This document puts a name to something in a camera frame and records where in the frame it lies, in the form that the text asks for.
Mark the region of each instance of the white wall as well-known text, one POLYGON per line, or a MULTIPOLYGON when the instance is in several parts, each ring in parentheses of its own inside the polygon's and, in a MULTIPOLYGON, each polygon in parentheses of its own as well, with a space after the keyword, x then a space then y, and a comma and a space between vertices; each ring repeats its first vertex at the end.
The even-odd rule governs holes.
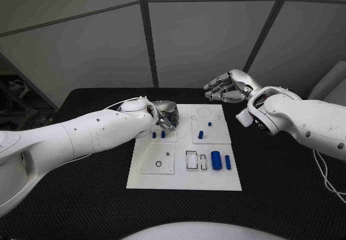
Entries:
POLYGON ((0 33, 135 2, 135 0, 4 0, 4 2, 0 8, 0 33))
POLYGON ((201 88, 242 69, 272 1, 148 3, 160 88, 201 88))
POLYGON ((346 59, 346 5, 287 1, 249 75, 265 86, 307 97, 337 61, 346 59))
POLYGON ((0 52, 57 106, 77 88, 152 87, 138 4, 3 36, 0 52))

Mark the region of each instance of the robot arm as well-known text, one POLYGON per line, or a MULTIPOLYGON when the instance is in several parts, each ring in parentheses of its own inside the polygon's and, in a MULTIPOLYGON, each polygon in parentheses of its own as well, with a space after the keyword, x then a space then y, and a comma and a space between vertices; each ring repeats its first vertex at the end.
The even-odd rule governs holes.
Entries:
POLYGON ((204 90, 212 88, 204 96, 226 103, 248 100, 246 108, 235 116, 240 124, 248 127, 255 123, 269 135, 287 131, 299 144, 346 161, 346 107, 320 100, 301 100, 295 93, 281 87, 261 88, 237 69, 225 74, 204 85, 204 90), (223 87, 225 81, 230 82, 232 87, 223 87), (232 88, 240 98, 230 95, 235 92, 232 88))
POLYGON ((41 128, 0 131, 0 217, 56 167, 145 136, 154 124, 173 130, 177 121, 174 102, 139 97, 118 111, 103 109, 41 128))

